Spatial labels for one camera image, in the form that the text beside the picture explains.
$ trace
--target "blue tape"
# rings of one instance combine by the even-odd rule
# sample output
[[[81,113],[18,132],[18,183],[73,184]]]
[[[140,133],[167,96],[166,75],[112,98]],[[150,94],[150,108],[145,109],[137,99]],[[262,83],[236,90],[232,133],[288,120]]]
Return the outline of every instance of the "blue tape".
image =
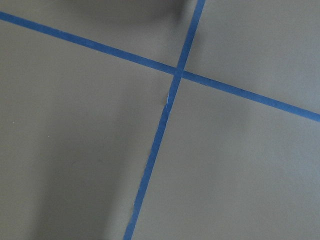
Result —
[[[115,57],[125,59],[128,61],[137,63],[137,64],[141,64],[146,67],[156,69],[156,70],[168,73],[168,74],[173,75],[176,71],[176,68],[173,66],[169,66],[169,65],[163,64],[161,62],[148,59],[146,57],[142,57],[142,56],[139,56],[139,55],[127,52],[127,51],[123,51],[123,50],[120,50],[120,49],[117,49],[117,48],[114,48],[111,46],[107,46],[102,43],[92,41],[92,40],[89,40],[84,37],[73,35],[68,32],[60,31],[58,29],[55,29],[55,28],[52,28],[49,26],[45,26],[45,25],[30,21],[30,20],[26,20],[24,18],[17,17],[17,16],[14,16],[14,15],[2,12],[2,11],[0,11],[0,19],[3,21],[6,21],[6,22],[12,23],[12,24],[19,25],[19,26],[27,28],[27,29],[35,30],[37,32],[56,37],[58,39],[63,39],[68,42],[78,44],[78,45],[84,46],[86,48],[94,49],[94,50],[97,50],[97,51],[105,53],[105,54],[113,55]]]
[[[205,0],[198,0],[194,12],[193,12],[193,16],[191,19],[191,23],[188,29],[188,32],[186,34],[186,38],[182,47],[182,51],[179,57],[179,61],[177,64],[177,68],[176,71],[174,73],[173,76],[173,80],[169,89],[169,94],[168,94],[168,98],[167,98],[167,103],[163,108],[162,114],[161,114],[161,118],[158,124],[158,128],[157,131],[155,133],[154,136],[154,140],[152,143],[152,147],[151,147],[151,153],[148,157],[148,160],[146,162],[146,166],[143,172],[143,176],[139,185],[139,189],[138,192],[136,194],[135,197],[135,201],[134,201],[134,205],[133,205],[133,211],[132,211],[132,215],[131,215],[131,219],[126,227],[124,236],[123,236],[123,240],[131,240],[132,236],[134,234],[134,230],[137,224],[137,220],[138,220],[138,216],[141,210],[141,206],[148,188],[148,184],[150,181],[150,177],[156,162],[156,158],[159,152],[159,148],[161,145],[161,141],[162,138],[164,136],[165,130],[166,130],[166,126],[167,126],[167,122],[169,119],[169,115],[172,109],[172,106],[174,104],[175,101],[175,97],[179,88],[179,84],[186,66],[186,62],[188,59],[188,55],[191,49],[191,45],[192,42],[194,40],[195,34],[196,34],[196,30],[198,27],[198,23],[200,20],[200,16],[203,10],[205,4]]]
[[[195,83],[199,83],[202,85],[206,85],[208,87],[212,87],[230,94],[234,94],[237,95],[239,97],[245,98],[245,99],[250,99],[252,101],[261,103],[261,104],[265,104],[268,106],[271,106],[273,108],[276,109],[280,109],[295,115],[299,115],[301,117],[310,119],[310,120],[314,120],[317,122],[320,122],[320,114],[312,112],[312,111],[308,111],[305,110],[303,108],[297,107],[297,106],[293,106],[290,104],[287,104],[285,102],[282,101],[278,101],[263,95],[259,95],[256,93],[253,93],[251,91],[247,91],[247,90],[243,90],[241,88],[235,87],[235,86],[231,86],[204,76],[200,76],[188,71],[184,71],[183,72],[183,78],[188,79],[190,81],[193,81]]]

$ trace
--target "floor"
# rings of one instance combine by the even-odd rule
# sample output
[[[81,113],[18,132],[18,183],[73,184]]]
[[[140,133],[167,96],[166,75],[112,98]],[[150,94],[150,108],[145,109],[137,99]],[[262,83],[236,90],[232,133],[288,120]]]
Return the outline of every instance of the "floor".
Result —
[[[1,1],[0,238],[318,240],[319,12]]]

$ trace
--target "gray surface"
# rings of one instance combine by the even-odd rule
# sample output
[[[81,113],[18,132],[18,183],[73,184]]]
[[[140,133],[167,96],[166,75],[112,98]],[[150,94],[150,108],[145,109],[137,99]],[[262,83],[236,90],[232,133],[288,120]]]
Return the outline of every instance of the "gray surface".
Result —
[[[316,121],[182,80],[134,240],[318,240]]]
[[[194,0],[1,0],[0,11],[176,66]]]
[[[0,239],[122,239],[172,76],[0,29]]]
[[[188,71],[320,113],[319,0],[207,0]]]

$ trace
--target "gray floor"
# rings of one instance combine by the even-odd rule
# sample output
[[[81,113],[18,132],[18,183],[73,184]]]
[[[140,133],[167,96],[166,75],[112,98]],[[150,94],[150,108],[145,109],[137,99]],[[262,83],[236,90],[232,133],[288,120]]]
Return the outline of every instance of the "gray floor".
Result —
[[[196,1],[0,11],[176,66]],[[207,0],[186,70],[320,113],[320,2]],[[0,20],[0,239],[121,240],[172,75]],[[320,239],[319,122],[183,79],[134,240]]]

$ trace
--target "blue painter's tape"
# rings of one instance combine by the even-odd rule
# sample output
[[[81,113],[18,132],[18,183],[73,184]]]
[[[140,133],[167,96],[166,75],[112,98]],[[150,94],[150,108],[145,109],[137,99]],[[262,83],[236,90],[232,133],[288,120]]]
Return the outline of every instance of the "blue painter's tape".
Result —
[[[182,47],[182,51],[179,57],[179,61],[177,64],[177,68],[176,71],[174,73],[173,76],[173,80],[170,86],[170,90],[169,90],[169,94],[168,94],[168,98],[167,98],[167,103],[163,108],[162,111],[162,115],[158,124],[158,128],[157,131],[155,133],[154,136],[154,140],[152,143],[152,147],[151,147],[151,153],[148,157],[148,160],[146,162],[146,166],[144,169],[144,173],[139,185],[139,189],[138,192],[136,194],[135,197],[135,201],[134,201],[134,205],[133,205],[133,211],[132,211],[132,215],[131,215],[131,219],[126,227],[124,236],[123,236],[123,240],[131,240],[132,236],[134,234],[134,230],[137,224],[137,220],[138,220],[138,216],[142,207],[142,203],[148,188],[148,184],[150,181],[150,177],[156,162],[156,158],[158,155],[158,151],[161,145],[161,141],[162,138],[164,136],[165,130],[166,130],[166,126],[167,126],[167,122],[169,119],[169,115],[172,109],[172,106],[174,104],[175,101],[175,97],[179,88],[179,84],[186,66],[186,62],[188,59],[188,55],[191,49],[191,45],[192,42],[194,40],[195,34],[196,34],[196,30],[198,27],[198,23],[199,23],[199,19],[201,16],[201,13],[203,11],[203,7],[205,4],[205,0],[198,0],[192,19],[191,19],[191,23],[188,29],[188,32],[186,34],[186,38]]]
[[[86,39],[84,37],[73,35],[68,32],[60,31],[58,29],[55,29],[55,28],[52,28],[49,26],[45,26],[45,25],[42,25],[42,24],[39,24],[39,23],[36,23],[33,21],[29,21],[24,18],[17,17],[17,16],[14,16],[14,15],[2,12],[2,11],[0,11],[0,19],[3,21],[6,21],[6,22],[12,23],[12,24],[19,25],[24,28],[28,28],[28,29],[35,30],[35,31],[43,33],[43,34],[47,34],[47,35],[56,37],[58,39],[63,39],[68,42],[84,46],[86,48],[94,49],[94,50],[97,50],[97,51],[105,53],[105,54],[109,54],[109,55],[113,55],[113,56],[121,58],[121,59],[129,60],[131,62],[141,64],[146,67],[156,69],[156,70],[168,73],[168,74],[173,75],[176,71],[176,68],[173,66],[169,66],[169,65],[163,64],[161,62],[148,59],[146,57],[142,57],[142,56],[139,56],[139,55],[127,52],[127,51],[123,51],[123,50],[120,50],[120,49],[117,49],[117,48],[114,48],[111,46],[107,46],[102,43]]]
[[[245,98],[245,99],[250,99],[252,101],[261,103],[261,104],[265,104],[268,106],[271,106],[273,108],[276,109],[280,109],[295,115],[299,115],[301,117],[307,118],[307,119],[311,119],[317,122],[320,122],[320,114],[312,112],[312,111],[308,111],[305,110],[303,108],[297,107],[297,106],[293,106],[290,104],[287,104],[285,102],[282,101],[278,101],[263,95],[259,95],[256,93],[253,93],[251,91],[247,91],[247,90],[243,90],[241,88],[235,87],[235,86],[231,86],[204,76],[200,76],[188,71],[184,71],[183,72],[183,78],[191,80],[193,82],[202,84],[202,85],[206,85],[230,94],[234,94],[237,95],[239,97]]]

